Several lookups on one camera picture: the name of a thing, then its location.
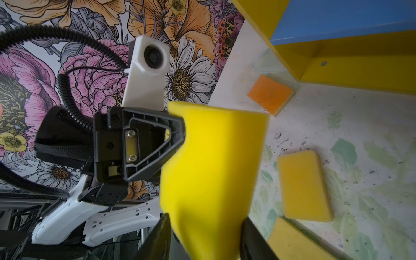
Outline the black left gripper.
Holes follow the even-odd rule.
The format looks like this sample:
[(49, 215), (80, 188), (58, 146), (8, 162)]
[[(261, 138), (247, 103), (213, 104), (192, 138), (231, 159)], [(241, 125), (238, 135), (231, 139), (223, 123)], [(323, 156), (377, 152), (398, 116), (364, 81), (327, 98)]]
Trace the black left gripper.
[[(149, 109), (124, 109), (123, 177), (127, 182), (148, 180), (160, 173), (162, 166), (184, 144), (184, 119)], [(102, 183), (95, 176), (93, 134), (87, 133), (66, 109), (54, 106), (42, 120), (34, 142), (42, 161), (69, 166), (87, 178), (76, 196), (78, 201), (114, 206), (126, 198), (128, 183), (116, 177)]]

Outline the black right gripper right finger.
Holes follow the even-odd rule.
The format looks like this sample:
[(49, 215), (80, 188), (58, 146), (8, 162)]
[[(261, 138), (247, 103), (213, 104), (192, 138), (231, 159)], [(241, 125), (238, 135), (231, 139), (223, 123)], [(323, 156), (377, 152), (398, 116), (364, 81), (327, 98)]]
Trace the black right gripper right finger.
[(279, 260), (249, 217), (243, 221), (239, 246), (241, 260)]

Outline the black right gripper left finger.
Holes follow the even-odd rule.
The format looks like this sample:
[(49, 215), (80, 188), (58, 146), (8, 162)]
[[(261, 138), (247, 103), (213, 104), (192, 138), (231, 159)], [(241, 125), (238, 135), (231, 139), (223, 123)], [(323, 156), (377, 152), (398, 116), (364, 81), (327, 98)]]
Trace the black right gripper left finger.
[(171, 232), (170, 216), (168, 213), (163, 213), (133, 260), (168, 260)]

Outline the bright yellow sponge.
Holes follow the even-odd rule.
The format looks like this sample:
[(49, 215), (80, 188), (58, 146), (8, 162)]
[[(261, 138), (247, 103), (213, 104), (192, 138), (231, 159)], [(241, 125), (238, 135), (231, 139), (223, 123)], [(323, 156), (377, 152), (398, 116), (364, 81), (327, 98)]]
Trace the bright yellow sponge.
[(162, 167), (160, 207), (193, 260), (236, 260), (262, 160), (269, 116), (173, 101), (184, 144)]

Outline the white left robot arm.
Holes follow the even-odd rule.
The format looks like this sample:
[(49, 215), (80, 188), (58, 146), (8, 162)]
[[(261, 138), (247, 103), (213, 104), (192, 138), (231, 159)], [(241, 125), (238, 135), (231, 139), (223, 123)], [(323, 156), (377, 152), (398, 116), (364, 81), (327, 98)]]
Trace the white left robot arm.
[(148, 109), (113, 107), (82, 123), (54, 107), (35, 140), (37, 156), (46, 162), (79, 169), (82, 178), (69, 195), (47, 211), (32, 233), (40, 245), (78, 242), (95, 247), (136, 229), (156, 225), (159, 198), (120, 210), (130, 183), (155, 179), (185, 140), (182, 118)]

